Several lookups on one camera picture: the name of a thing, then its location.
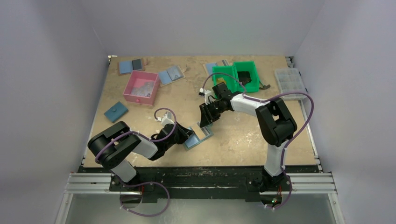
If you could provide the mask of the green card holder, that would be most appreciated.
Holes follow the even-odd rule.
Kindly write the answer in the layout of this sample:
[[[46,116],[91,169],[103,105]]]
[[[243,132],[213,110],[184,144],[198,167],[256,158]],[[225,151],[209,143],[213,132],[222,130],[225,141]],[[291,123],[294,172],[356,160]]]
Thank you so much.
[[[186,151],[189,151],[214,135],[212,131],[212,124],[200,127],[200,123],[197,122],[196,124],[189,126],[188,129],[192,130],[194,134],[183,143],[183,147]]]

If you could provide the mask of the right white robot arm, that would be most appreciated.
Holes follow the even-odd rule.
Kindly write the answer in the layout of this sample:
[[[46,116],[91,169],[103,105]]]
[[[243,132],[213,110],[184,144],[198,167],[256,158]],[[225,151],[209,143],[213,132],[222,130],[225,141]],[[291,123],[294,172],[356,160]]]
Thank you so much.
[[[264,140],[268,144],[267,158],[259,181],[252,181],[260,192],[273,190],[285,177],[287,144],[292,140],[297,124],[281,98],[264,100],[249,97],[240,91],[231,92],[226,84],[219,83],[212,90],[200,88],[205,98],[199,106],[200,127],[206,127],[220,119],[225,111],[242,112],[257,118]]]

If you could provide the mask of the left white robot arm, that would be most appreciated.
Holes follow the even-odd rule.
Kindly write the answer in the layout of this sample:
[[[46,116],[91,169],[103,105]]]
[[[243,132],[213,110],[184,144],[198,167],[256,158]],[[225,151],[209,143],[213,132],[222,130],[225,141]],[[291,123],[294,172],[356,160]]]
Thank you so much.
[[[155,161],[172,146],[185,143],[194,133],[178,123],[166,124],[149,139],[120,121],[92,137],[87,147],[95,155],[96,163],[118,176],[126,190],[133,191],[141,181],[138,171],[126,160],[130,153]]]

